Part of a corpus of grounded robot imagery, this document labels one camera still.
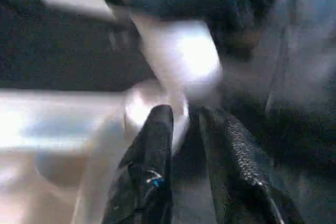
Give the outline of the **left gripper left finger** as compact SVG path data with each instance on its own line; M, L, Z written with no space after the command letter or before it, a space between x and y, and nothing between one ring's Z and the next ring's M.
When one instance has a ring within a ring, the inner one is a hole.
M153 107L117 168L102 223L171 223L173 111Z

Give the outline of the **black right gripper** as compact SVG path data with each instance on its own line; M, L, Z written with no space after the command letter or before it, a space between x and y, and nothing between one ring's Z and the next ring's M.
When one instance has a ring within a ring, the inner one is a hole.
M210 19L210 31L220 57L249 59L261 38L262 25L276 0L227 0ZM107 0L161 20L197 19L208 15L210 0Z

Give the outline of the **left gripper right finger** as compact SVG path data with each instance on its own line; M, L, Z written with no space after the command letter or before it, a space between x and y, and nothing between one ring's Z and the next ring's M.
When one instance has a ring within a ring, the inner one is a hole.
M217 223L303 223L267 154L236 117L198 110Z

